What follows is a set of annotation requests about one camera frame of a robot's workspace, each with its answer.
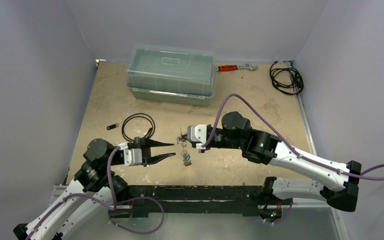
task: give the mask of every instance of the coiled black cable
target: coiled black cable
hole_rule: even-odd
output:
[[[303,77],[301,76],[300,72],[293,67],[292,62],[290,63],[291,67],[286,67],[286,68],[273,68],[275,64],[278,62],[275,61],[271,66],[270,66],[270,79],[271,79],[271,84],[273,87],[280,92],[286,94],[286,95],[298,95],[300,94],[303,89],[304,89],[304,81]],[[290,84],[284,84],[276,80],[276,76],[279,75],[280,73],[287,72],[289,73],[291,83]],[[285,91],[282,89],[292,89],[293,92],[290,91]]]
[[[143,113],[143,112],[132,114],[132,115],[128,116],[123,121],[123,124],[121,125],[121,134],[123,135],[123,138],[129,142],[133,142],[133,139],[130,138],[129,136],[127,136],[127,134],[125,132],[125,127],[126,127],[126,124],[128,122],[130,122],[130,120],[135,119],[135,118],[146,119],[151,124],[151,127],[148,129],[145,136],[143,136],[146,139],[150,139],[155,133],[155,122],[154,122],[154,119],[150,115]]]

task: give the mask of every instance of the black metal frame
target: black metal frame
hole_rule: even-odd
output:
[[[260,216],[267,218],[273,210],[259,206],[275,205],[279,200],[269,197],[264,186],[159,186],[130,185],[131,198],[151,197],[160,202],[165,213],[183,214],[242,214],[244,217]],[[290,205],[291,199],[282,200],[282,205]],[[135,200],[131,216],[146,218],[149,213],[160,213],[161,209],[151,201]],[[113,212],[111,216],[128,218],[129,215]]]

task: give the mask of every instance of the clear plastic lid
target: clear plastic lid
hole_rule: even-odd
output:
[[[134,84],[141,77],[212,85],[214,54],[186,48],[136,45],[126,67]]]

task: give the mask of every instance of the table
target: table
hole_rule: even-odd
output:
[[[122,137],[121,127],[106,130],[108,125],[135,113],[146,113],[155,120],[156,129],[152,139],[175,144],[176,137],[180,135],[180,128],[186,131],[189,125],[213,125],[221,102],[231,93],[244,97],[295,147],[309,151],[297,99],[273,88],[269,64],[261,64],[255,71],[242,69],[217,72],[214,96],[208,107],[136,99],[126,87],[124,68],[123,63],[99,65],[78,133],[68,181],[73,179],[84,163],[83,153],[90,141],[102,138],[113,145],[126,142]],[[290,82],[286,73],[279,75],[279,80]],[[232,111],[238,111],[250,119],[254,129],[273,133],[237,98],[231,98],[227,102],[223,114]],[[136,118],[128,123],[126,133],[131,138],[142,137],[149,127],[147,121]],[[241,157],[241,151],[237,149],[213,148],[205,153],[198,153],[190,144],[186,149],[192,160],[192,165],[188,167],[183,165],[182,147],[174,145],[151,149],[152,155],[176,152],[176,156],[166,158],[158,164],[150,167],[120,165],[113,166],[112,170],[131,185],[262,185],[265,178],[270,176],[286,179],[305,178],[284,168],[249,162]]]

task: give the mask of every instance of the keychain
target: keychain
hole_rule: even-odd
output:
[[[188,150],[185,149],[187,143],[183,136],[186,136],[186,133],[182,132],[182,128],[180,128],[180,136],[177,137],[177,144],[180,143],[182,151],[181,156],[183,157],[183,165],[185,167],[190,166],[192,164],[191,162],[191,155],[189,154]]]

